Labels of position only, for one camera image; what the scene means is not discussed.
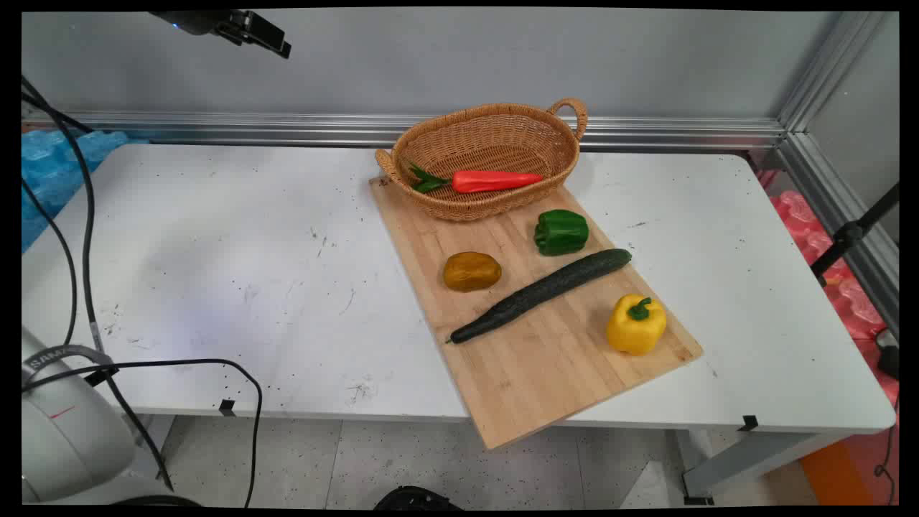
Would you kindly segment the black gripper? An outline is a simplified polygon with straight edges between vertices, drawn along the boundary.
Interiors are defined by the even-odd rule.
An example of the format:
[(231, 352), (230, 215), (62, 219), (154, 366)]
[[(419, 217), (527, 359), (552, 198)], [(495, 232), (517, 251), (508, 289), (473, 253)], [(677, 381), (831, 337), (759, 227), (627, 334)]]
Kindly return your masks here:
[(237, 46), (255, 44), (283, 59), (289, 59), (291, 46), (285, 32), (253, 11), (181, 10), (150, 11), (152, 16), (195, 36), (219, 35)]

